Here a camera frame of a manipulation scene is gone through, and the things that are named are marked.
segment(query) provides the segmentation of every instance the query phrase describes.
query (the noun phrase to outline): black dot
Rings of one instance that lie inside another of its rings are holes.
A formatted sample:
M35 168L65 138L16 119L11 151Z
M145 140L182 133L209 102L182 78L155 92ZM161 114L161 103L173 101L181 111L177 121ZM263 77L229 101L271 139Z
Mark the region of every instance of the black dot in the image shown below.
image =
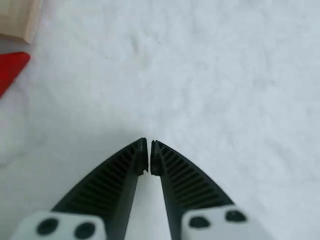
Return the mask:
M189 221L189 226L192 228L202 229L210 226L210 222L203 216L194 216Z
M40 222L40 224L36 228L36 232L41 236L49 235L57 229L58 223L58 220L55 218L45 219Z
M225 214L225 220L227 220L228 222L240 223L247 221L247 218L242 212L238 210L230 210Z
M77 239L88 239L95 233L95 230L93 223L85 222L76 227L74 235Z

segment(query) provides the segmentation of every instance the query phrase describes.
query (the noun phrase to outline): red object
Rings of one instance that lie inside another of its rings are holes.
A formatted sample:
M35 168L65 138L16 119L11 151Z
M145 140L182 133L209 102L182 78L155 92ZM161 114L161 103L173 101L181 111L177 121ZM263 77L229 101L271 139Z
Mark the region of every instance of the red object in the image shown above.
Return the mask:
M25 52L0 55L0 98L30 60Z

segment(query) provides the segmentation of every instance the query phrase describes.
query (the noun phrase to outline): white surface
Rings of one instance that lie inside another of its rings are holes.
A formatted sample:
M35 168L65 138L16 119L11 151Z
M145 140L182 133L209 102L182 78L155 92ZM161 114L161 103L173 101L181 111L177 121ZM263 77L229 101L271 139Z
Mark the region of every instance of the white surface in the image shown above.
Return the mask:
M228 211L239 211L246 221L227 221ZM202 217L209 222L208 227L190 226L192 218ZM234 205L190 210L182 217L181 238L183 240L273 240L254 216Z
M51 218L58 220L56 229L48 235L39 235L39 224ZM75 237L75 232L77 227L84 223L94 225L94 234L88 240L108 240L105 224L100 217L48 211L39 211L23 219L10 240L79 240Z
M192 160L276 239L320 234L320 1L47 0L0 100L0 236L140 137ZM126 240L168 240L140 178Z

